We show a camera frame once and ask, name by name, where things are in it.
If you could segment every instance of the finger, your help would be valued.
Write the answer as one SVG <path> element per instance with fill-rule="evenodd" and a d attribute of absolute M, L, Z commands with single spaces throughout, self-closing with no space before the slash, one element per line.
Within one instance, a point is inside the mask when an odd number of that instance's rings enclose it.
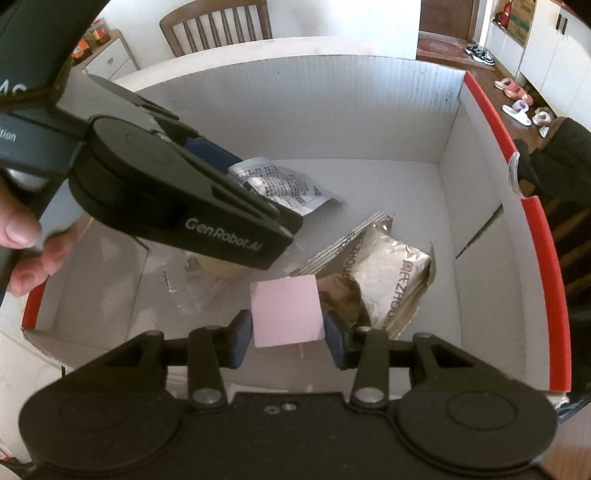
<path fill-rule="evenodd" d="M 8 291 L 15 297 L 26 295 L 47 279 L 47 272 L 41 263 L 41 257 L 21 260 L 10 276 Z"/>
<path fill-rule="evenodd" d="M 41 225 L 27 208 L 0 181 L 0 246 L 28 248 L 41 235 Z"/>
<path fill-rule="evenodd" d="M 65 232 L 53 236 L 45 242 L 41 263 L 48 275 L 55 274 L 61 268 L 66 257 L 74 250 L 77 240 L 76 225 L 72 225 Z"/>

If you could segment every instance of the rug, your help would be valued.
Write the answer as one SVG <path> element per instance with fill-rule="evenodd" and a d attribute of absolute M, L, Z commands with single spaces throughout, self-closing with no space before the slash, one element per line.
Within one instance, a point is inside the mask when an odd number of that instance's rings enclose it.
<path fill-rule="evenodd" d="M 472 59 L 464 48 L 468 42 L 459 38 L 442 37 L 441 35 L 421 32 L 418 35 L 417 57 L 453 60 L 470 66 L 495 70 L 493 66 Z"/>

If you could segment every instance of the white cabinet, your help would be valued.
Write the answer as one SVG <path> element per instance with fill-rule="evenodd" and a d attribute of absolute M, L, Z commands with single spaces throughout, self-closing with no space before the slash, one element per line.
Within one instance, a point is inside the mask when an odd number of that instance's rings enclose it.
<path fill-rule="evenodd" d="M 540 93 L 557 114 L 566 115 L 591 61 L 591 30 L 572 14 L 561 14 L 561 38 Z"/>
<path fill-rule="evenodd" d="M 129 54 L 120 38 L 104 49 L 91 61 L 86 70 L 88 73 L 110 79 L 123 64 L 129 60 Z"/>
<path fill-rule="evenodd" d="M 129 59 L 126 61 L 120 68 L 117 70 L 113 76 L 109 79 L 111 82 L 114 82 L 117 79 L 120 79 L 130 73 L 137 72 L 137 68 L 135 68 L 133 60 Z"/>
<path fill-rule="evenodd" d="M 523 47 L 501 27 L 493 23 L 489 27 L 486 38 L 486 49 L 513 77 L 517 76 L 523 56 Z"/>
<path fill-rule="evenodd" d="M 485 47 L 497 60 L 501 58 L 501 53 L 503 53 L 506 36 L 507 34 L 500 27 L 491 23 L 491 26 L 488 28 Z"/>
<path fill-rule="evenodd" d="M 121 32 L 110 30 L 109 35 L 111 40 L 74 68 L 107 80 L 117 80 L 136 72 L 138 68 Z"/>
<path fill-rule="evenodd" d="M 558 115 L 588 118 L 581 105 L 589 104 L 590 65 L 591 28 L 553 1 L 537 0 L 520 71 Z"/>
<path fill-rule="evenodd" d="M 591 131 L 591 62 L 566 115 Z"/>
<path fill-rule="evenodd" d="M 542 89 L 554 58 L 554 52 L 561 37 L 561 22 L 560 6 L 551 0 L 536 2 L 530 37 L 520 70 L 538 91 Z"/>

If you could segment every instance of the pink slipper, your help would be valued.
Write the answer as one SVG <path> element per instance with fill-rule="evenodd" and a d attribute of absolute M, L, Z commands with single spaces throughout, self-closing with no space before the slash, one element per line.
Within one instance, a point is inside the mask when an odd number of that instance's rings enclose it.
<path fill-rule="evenodd" d="M 516 86 L 518 86 L 518 85 L 510 78 L 495 81 L 495 87 L 498 88 L 499 90 L 505 90 L 507 88 L 512 90 Z"/>
<path fill-rule="evenodd" d="M 534 104 L 534 99 L 532 96 L 528 95 L 519 85 L 516 84 L 516 86 L 517 88 L 513 89 L 506 88 L 504 90 L 505 95 L 507 95 L 507 97 L 509 97 L 511 100 L 523 100 L 528 106 L 532 106 Z"/>

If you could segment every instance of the foil packet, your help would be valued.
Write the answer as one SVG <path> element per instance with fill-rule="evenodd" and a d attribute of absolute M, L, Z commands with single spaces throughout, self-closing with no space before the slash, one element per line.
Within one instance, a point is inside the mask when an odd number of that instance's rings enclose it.
<path fill-rule="evenodd" d="M 300 215 L 307 215 L 330 199 L 344 202 L 334 193 L 318 186 L 289 168 L 277 167 L 263 157 L 250 158 L 228 168 L 228 175 L 240 185 L 254 190 Z"/>
<path fill-rule="evenodd" d="M 434 281 L 433 248 L 426 254 L 392 238 L 392 218 L 383 212 L 373 219 L 349 242 L 339 239 L 296 274 L 315 274 L 323 306 L 350 327 L 372 326 L 396 339 Z"/>

